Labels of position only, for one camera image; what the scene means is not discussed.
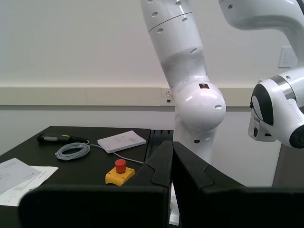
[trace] white booklet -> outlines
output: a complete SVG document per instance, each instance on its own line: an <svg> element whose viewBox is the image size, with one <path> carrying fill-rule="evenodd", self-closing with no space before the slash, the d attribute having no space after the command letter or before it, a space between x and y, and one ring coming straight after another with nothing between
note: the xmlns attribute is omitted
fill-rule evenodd
<svg viewBox="0 0 304 228"><path fill-rule="evenodd" d="M146 141L134 131L99 139L97 142L107 153L113 153L146 144Z"/></svg>

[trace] white wall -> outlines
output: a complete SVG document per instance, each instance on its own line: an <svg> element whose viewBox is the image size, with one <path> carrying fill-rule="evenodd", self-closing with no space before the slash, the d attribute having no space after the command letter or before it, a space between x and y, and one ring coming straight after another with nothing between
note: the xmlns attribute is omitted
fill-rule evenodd
<svg viewBox="0 0 304 228"><path fill-rule="evenodd" d="M283 34L236 30L218 0L190 1L213 83L253 87L282 71ZM167 87L139 0L0 1L0 31L2 87Z"/></svg>
<svg viewBox="0 0 304 228"><path fill-rule="evenodd" d="M228 108L214 141L212 164L248 186L271 186L280 143L247 135L248 108ZM50 125L172 130L174 107L0 106L0 154Z"/></svg>

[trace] wall outlet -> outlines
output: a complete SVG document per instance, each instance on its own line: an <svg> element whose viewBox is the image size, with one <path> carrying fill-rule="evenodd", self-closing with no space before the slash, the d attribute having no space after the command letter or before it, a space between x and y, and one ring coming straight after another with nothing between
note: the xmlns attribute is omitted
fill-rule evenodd
<svg viewBox="0 0 304 228"><path fill-rule="evenodd" d="M279 68L292 68L298 64L298 58L292 47L282 47Z"/></svg>
<svg viewBox="0 0 304 228"><path fill-rule="evenodd" d="M175 106L172 92L169 88L161 89L161 105L162 106Z"/></svg>

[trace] light switch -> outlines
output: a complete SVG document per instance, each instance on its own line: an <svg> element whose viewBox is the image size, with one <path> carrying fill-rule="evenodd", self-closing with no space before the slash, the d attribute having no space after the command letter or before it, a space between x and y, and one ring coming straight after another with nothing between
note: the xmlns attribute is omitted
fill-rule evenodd
<svg viewBox="0 0 304 228"><path fill-rule="evenodd" d="M292 47L282 47L282 54L279 68L292 68L298 63L298 58L295 55Z"/></svg>

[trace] coiled cable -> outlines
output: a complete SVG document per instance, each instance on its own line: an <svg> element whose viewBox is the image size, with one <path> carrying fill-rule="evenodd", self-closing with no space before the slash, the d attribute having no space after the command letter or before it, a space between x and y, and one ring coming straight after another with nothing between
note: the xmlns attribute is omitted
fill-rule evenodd
<svg viewBox="0 0 304 228"><path fill-rule="evenodd" d="M72 159L81 158L83 156L86 156L90 152L91 146L95 146L95 147L98 147L100 149L103 149L99 145L94 145L94 144L89 145L89 143L90 143L90 141L87 140L86 143L85 142L84 143L74 142L74 143L67 144L67 145L61 147L55 153L55 155L60 160L68 161L68 160L72 160ZM73 150L73 149L80 149L80 151L77 151L75 153L64 154L64 152L69 151L69 150ZM137 160L125 158L123 156L118 155L117 153L113 153L113 154L115 154L116 156L118 156L122 159L128 160L128 161L144 164L144 162L142 162L142 161L137 161Z"/></svg>

